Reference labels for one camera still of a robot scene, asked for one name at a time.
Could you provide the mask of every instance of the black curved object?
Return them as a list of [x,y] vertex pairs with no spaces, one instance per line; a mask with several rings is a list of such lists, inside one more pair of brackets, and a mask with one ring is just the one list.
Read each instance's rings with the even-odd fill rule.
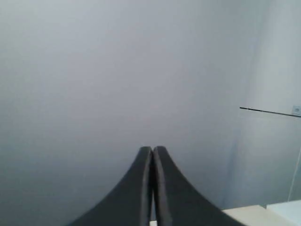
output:
[[179,171],[168,151],[153,152],[158,226],[243,226],[203,197]]
[[148,226],[152,198],[151,160],[151,148],[141,147],[115,188],[69,226]]

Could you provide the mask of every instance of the power outlet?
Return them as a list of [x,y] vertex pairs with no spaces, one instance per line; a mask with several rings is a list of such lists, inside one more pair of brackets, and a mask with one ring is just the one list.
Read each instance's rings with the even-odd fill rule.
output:
[[301,106],[293,106],[292,114],[301,116]]

